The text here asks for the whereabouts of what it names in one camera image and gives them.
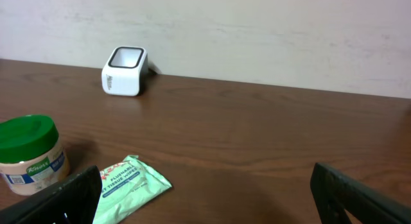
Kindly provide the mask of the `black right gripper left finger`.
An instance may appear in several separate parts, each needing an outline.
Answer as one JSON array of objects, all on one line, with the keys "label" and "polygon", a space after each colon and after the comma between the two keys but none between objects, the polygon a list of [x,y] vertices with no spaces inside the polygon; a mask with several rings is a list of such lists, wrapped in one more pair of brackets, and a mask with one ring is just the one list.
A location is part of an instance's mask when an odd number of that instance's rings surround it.
[{"label": "black right gripper left finger", "polygon": [[92,223],[101,190],[100,171],[91,166],[1,210],[1,223]]}]

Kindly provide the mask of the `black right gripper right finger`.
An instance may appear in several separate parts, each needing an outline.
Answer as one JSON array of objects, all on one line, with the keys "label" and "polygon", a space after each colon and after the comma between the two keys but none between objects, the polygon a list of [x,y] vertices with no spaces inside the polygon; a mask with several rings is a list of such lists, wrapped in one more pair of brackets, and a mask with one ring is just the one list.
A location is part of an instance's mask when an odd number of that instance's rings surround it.
[{"label": "black right gripper right finger", "polygon": [[310,189],[322,223],[410,223],[410,208],[361,184],[331,166],[317,162]]}]

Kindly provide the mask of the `mint green wet wipes pack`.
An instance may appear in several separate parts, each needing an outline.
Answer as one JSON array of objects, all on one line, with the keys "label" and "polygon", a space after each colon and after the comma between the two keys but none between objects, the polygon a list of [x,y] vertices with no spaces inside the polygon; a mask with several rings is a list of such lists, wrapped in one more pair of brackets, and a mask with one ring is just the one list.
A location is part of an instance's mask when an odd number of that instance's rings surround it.
[{"label": "mint green wet wipes pack", "polygon": [[151,166],[128,155],[100,171],[101,195],[93,224],[115,224],[150,202],[172,184]]}]

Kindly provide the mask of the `green lid seasoning jar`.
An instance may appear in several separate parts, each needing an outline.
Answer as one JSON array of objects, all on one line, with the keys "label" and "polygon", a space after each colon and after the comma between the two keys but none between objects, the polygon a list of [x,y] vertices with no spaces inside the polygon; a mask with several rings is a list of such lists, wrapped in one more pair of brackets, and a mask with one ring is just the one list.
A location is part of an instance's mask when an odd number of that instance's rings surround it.
[{"label": "green lid seasoning jar", "polygon": [[1,123],[1,176],[14,193],[33,195],[62,181],[69,172],[52,118],[28,115]]}]

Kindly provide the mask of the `white barcode scanner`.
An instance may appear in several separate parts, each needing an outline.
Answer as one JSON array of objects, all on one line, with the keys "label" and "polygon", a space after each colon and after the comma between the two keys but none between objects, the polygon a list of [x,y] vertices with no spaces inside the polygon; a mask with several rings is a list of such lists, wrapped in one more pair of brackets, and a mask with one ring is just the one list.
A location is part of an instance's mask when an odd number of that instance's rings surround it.
[{"label": "white barcode scanner", "polygon": [[145,88],[148,53],[143,47],[119,46],[102,69],[101,84],[107,94],[137,96]]}]

